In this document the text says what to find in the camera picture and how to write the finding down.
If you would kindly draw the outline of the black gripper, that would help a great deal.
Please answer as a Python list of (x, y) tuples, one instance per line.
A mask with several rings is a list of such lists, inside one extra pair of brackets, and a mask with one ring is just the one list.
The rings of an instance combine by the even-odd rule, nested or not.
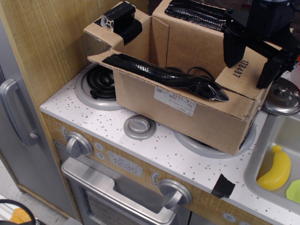
[[(231, 68), (243, 59), (246, 47), (268, 58), (257, 83), (266, 89), (286, 71), (285, 60), (295, 61), (300, 54), (300, 42), (290, 26), (300, 10), (298, 0), (254, 0), (249, 11), (227, 9), (224, 24), (224, 62)], [(283, 50), (277, 55), (272, 43)]]

